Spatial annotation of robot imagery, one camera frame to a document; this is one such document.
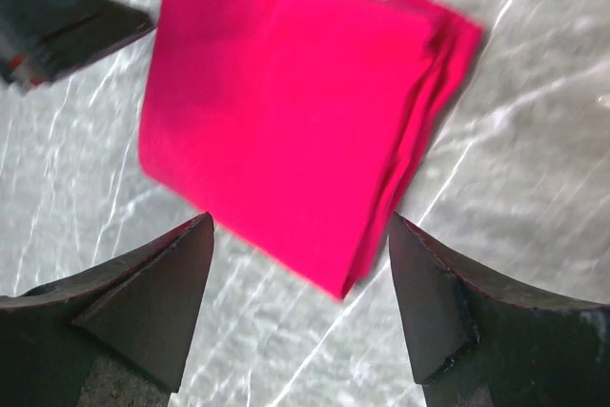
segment red cloth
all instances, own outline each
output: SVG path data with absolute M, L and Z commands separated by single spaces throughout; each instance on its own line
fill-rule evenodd
M 343 298 L 480 37 L 430 0 L 163 0 L 142 168 Z

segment gray marble countertop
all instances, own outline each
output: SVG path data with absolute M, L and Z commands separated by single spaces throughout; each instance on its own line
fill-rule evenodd
M 400 211 L 503 273 L 610 302 L 609 1 L 444 1 L 491 36 Z M 137 165 L 152 44 L 26 97 L 0 90 L 0 294 L 74 274 L 195 214 Z M 228 232 L 216 237 L 173 406 L 423 405 L 387 254 L 339 304 Z

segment black object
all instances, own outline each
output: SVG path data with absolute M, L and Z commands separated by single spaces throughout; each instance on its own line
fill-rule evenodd
M 153 29 L 146 12 L 112 0 L 0 0 L 0 76 L 27 91 Z
M 208 215 L 19 297 L 0 297 L 0 405 L 166 407 L 214 248 Z
M 428 407 L 610 406 L 610 308 L 555 295 L 395 215 L 390 258 Z

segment pink fabric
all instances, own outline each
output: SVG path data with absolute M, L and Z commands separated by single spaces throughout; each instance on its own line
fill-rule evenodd
M 430 0 L 163 0 L 141 165 L 343 298 L 480 37 Z

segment marble surface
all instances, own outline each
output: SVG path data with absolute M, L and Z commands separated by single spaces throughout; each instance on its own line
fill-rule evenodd
M 158 11 L 160 0 L 129 0 Z M 400 211 L 521 280 L 610 302 L 608 0 L 445 0 L 490 31 Z M 139 171 L 152 38 L 51 89 L 0 90 L 0 294 L 194 215 Z M 338 304 L 217 230 L 177 406 L 422 406 L 387 254 Z

